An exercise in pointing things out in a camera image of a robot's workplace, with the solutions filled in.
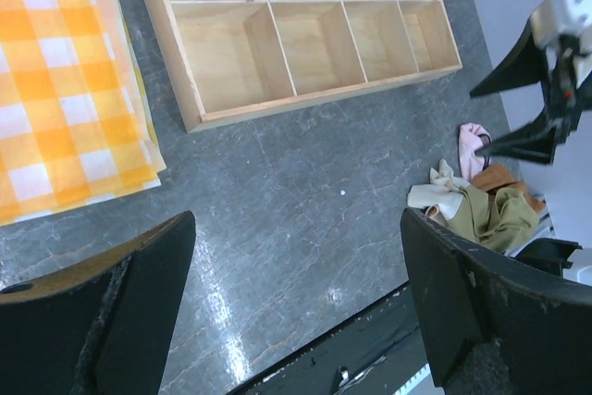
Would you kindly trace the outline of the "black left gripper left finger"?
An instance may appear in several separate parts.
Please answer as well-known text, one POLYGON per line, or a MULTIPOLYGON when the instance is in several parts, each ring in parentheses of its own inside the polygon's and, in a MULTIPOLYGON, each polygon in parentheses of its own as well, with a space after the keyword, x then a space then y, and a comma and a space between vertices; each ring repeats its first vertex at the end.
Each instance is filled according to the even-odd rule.
POLYGON ((186 211, 2 289, 2 393, 158 393, 195 239, 186 211))

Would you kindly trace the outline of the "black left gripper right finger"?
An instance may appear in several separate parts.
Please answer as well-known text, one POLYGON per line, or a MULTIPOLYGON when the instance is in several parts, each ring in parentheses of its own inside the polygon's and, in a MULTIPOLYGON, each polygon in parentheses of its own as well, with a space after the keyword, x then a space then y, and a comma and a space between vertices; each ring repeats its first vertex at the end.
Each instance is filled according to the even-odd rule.
POLYGON ((401 242, 435 386, 590 393, 590 287, 470 242, 412 208, 401 215, 401 242))

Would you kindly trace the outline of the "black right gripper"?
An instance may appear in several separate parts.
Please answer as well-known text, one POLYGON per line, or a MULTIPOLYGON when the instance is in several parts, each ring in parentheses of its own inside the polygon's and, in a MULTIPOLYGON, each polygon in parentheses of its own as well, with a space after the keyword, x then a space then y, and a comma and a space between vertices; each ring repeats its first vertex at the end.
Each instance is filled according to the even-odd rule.
MULTIPOLYGON (((591 110, 591 48, 582 43, 582 37, 567 34, 550 48, 556 63, 549 73, 546 111, 518 130, 485 144, 475 151, 477 156, 551 165, 556 147, 566 143, 577 130, 582 114, 591 110)), ((510 52, 470 91, 470 97, 537 84, 546 74, 545 52, 537 47, 528 19, 510 52)))

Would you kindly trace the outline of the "olive green white-band underwear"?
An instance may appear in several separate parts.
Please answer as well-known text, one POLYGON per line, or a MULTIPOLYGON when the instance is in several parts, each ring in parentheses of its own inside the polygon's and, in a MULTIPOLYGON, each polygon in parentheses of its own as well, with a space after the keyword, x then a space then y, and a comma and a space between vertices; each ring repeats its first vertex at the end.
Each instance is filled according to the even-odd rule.
POLYGON ((451 232, 489 250, 506 253, 524 246, 539 224, 539 214, 521 191, 503 188, 494 196, 470 185, 457 192, 438 185, 413 186, 407 205, 451 232))

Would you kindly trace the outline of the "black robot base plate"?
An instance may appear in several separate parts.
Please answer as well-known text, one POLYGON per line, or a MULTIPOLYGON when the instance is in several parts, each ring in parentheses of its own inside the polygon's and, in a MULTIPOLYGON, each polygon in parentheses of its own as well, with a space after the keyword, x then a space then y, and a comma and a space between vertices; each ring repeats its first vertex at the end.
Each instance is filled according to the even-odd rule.
POLYGON ((231 393, 407 394, 426 365, 406 282, 231 393))

